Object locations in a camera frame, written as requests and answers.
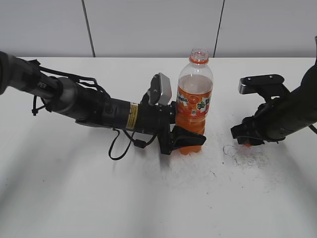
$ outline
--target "orange soda bottle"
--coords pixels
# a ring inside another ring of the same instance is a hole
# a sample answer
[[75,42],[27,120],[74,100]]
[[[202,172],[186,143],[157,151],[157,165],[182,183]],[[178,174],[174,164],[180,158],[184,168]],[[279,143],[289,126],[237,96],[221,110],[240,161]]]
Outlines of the orange soda bottle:
[[[192,49],[189,61],[178,79],[176,125],[203,135],[213,88],[213,75],[208,66],[207,50]],[[199,152],[201,148],[187,146],[179,150],[183,155],[187,155],[190,152]]]

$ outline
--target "orange part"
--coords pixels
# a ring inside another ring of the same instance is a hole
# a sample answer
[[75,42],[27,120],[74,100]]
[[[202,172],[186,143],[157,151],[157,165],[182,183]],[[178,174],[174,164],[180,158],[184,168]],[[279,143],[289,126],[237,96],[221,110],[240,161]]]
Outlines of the orange part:
[[[205,132],[205,124],[206,124],[206,116],[199,117],[199,118],[188,118],[183,116],[182,114],[176,115],[176,125],[203,135]],[[199,152],[202,149],[202,146],[187,146],[180,148],[179,151],[183,155],[188,155],[190,152]]]

